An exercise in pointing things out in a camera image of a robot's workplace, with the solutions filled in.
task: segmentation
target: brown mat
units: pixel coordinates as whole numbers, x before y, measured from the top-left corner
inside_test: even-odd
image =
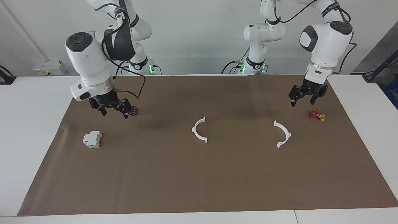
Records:
[[[148,77],[128,120],[72,100],[18,215],[397,207],[332,88],[315,106],[290,106],[302,79]],[[140,84],[116,79],[119,89]],[[314,108],[325,122],[308,118]],[[191,132],[203,116],[208,144]],[[274,120],[292,133],[280,149]],[[82,143],[93,130],[99,149]]]

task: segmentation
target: green light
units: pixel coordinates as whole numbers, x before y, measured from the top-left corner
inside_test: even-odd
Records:
[[[149,69],[151,74],[155,73],[155,67],[153,67],[153,65],[149,65]]]
[[[241,74],[244,74],[244,73],[245,73],[245,68],[246,68],[246,65],[245,65],[245,64],[242,64],[242,66],[240,67],[240,73],[241,73]]]

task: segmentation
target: white table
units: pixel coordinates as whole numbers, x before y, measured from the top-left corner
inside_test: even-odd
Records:
[[[78,79],[19,77],[11,86],[0,86],[0,223],[398,223],[398,208],[13,217],[69,106],[69,86]],[[398,111],[376,84],[362,77],[333,76],[329,81],[398,197]]]

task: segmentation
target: white curved plastic part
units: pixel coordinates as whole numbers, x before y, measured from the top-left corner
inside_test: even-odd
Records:
[[[286,140],[283,142],[278,142],[277,146],[278,148],[281,147],[281,145],[285,144],[287,142],[287,140],[289,140],[290,137],[292,137],[292,134],[290,134],[290,132],[287,130],[287,128],[279,123],[277,123],[276,121],[274,121],[274,126],[279,127],[280,129],[282,129],[285,134],[286,134]]]
[[[197,132],[196,132],[196,127],[200,124],[206,121],[206,117],[203,117],[203,119],[198,120],[198,122],[196,122],[195,126],[192,128],[192,132],[196,135],[197,138],[199,138],[202,141],[205,141],[205,143],[207,143],[207,138],[200,136]]]

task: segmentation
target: black pole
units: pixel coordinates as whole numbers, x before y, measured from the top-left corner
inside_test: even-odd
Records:
[[[398,50],[396,50],[383,64],[381,64],[372,74],[364,75],[364,79],[367,83],[372,83],[376,76],[389,66],[398,57]]]
[[[0,79],[0,85],[11,85],[17,77],[13,76],[11,74],[11,72],[8,71],[3,66],[0,66],[0,67],[10,74],[10,75],[6,75],[2,70],[0,70],[0,77],[4,80],[4,82],[2,82]]]

